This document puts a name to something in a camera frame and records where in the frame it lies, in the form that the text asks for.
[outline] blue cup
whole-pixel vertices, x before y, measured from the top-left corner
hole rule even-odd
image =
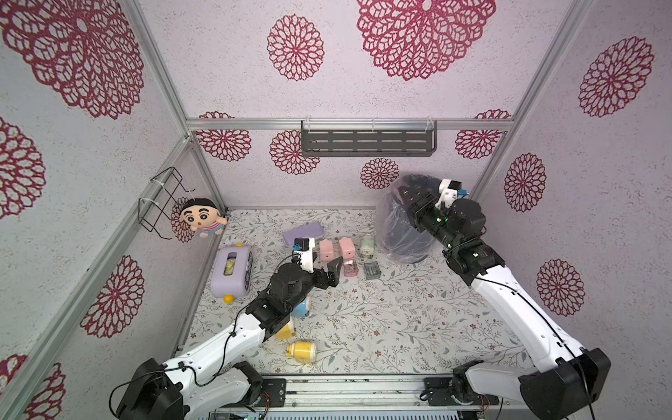
[[[305,298],[303,302],[292,311],[292,316],[297,318],[305,318],[310,312],[310,296]]]

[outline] clear plastic bag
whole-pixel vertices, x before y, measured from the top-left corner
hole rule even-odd
[[[402,185],[420,187],[438,194],[441,180],[428,175],[410,174],[392,183],[376,205],[376,241],[397,264],[413,264],[427,258],[434,246],[434,237],[418,232],[401,205],[398,188]]]

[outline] striped shirt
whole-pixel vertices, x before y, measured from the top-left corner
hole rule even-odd
[[[211,230],[217,230],[217,229],[219,229],[220,226],[222,226],[221,223],[219,223],[219,222],[215,222],[215,223],[211,224],[210,226],[206,226],[206,227],[199,226],[198,228],[199,228],[200,230],[204,231],[204,232],[210,232]]]

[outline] plush doll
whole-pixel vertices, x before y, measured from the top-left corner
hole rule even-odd
[[[192,198],[187,201],[179,213],[179,221],[186,222],[192,232],[200,230],[200,237],[207,238],[210,232],[221,235],[224,225],[228,223],[219,214],[214,203],[207,198]]]

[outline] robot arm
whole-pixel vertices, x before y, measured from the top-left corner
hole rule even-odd
[[[296,240],[292,262],[278,272],[233,324],[198,347],[159,365],[150,359],[133,375],[114,415],[122,420],[192,420],[228,404],[252,405],[262,378],[247,362],[220,369],[284,327],[313,288],[339,283],[343,258],[314,270],[314,240]]]
[[[513,329],[534,363],[520,370],[477,360],[453,371],[452,394],[464,402],[481,394],[524,402],[541,420],[559,420],[599,397],[611,362],[600,349],[586,350],[556,324],[522,288],[504,260],[482,240],[485,216],[461,195],[460,182],[445,179],[439,194],[399,187],[411,224],[444,247],[448,267],[481,294]]]

